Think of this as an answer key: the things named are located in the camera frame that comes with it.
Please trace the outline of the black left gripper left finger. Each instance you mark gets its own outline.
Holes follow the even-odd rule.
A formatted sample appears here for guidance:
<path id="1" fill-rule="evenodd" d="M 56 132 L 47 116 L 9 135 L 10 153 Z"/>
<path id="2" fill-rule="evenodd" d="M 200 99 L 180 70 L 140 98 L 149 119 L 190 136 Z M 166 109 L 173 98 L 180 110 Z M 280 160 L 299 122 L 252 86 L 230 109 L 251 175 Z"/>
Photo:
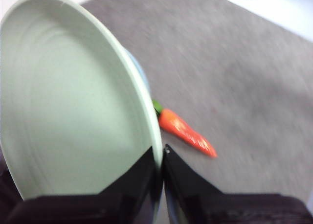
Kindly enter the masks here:
<path id="1" fill-rule="evenodd" d="M 6 224 L 151 224 L 162 179 L 149 148 L 134 165 L 95 195 L 55 195 L 21 201 Z"/>

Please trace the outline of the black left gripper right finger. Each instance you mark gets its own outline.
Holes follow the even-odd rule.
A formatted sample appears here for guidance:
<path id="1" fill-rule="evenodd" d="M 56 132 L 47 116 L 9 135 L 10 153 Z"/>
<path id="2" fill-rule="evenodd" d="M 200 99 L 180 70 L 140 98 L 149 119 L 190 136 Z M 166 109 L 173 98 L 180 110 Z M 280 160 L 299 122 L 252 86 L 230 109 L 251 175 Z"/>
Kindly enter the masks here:
<path id="1" fill-rule="evenodd" d="M 195 172 L 170 145 L 163 179 L 172 224 L 311 224 L 304 203 L 281 194 L 224 193 Z"/>

